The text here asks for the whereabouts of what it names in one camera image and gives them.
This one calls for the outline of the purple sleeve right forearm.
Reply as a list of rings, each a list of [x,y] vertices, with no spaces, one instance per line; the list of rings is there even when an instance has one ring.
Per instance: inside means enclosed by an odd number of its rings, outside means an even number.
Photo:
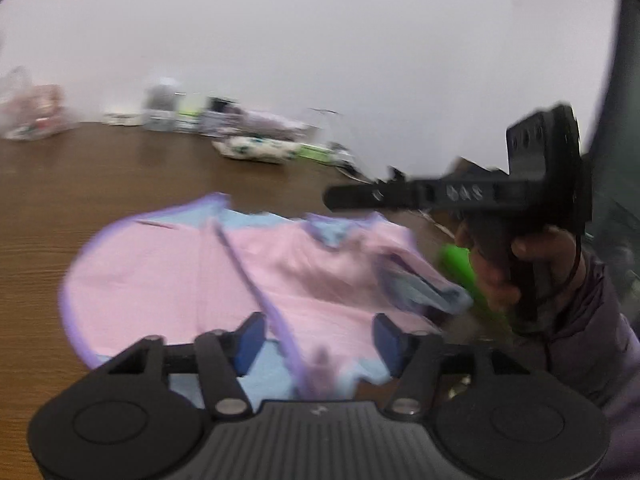
[[[598,479],[639,477],[639,341],[620,313],[603,262],[586,257],[584,284],[547,326],[548,344],[518,338],[515,355],[548,370],[602,410],[611,430]]]

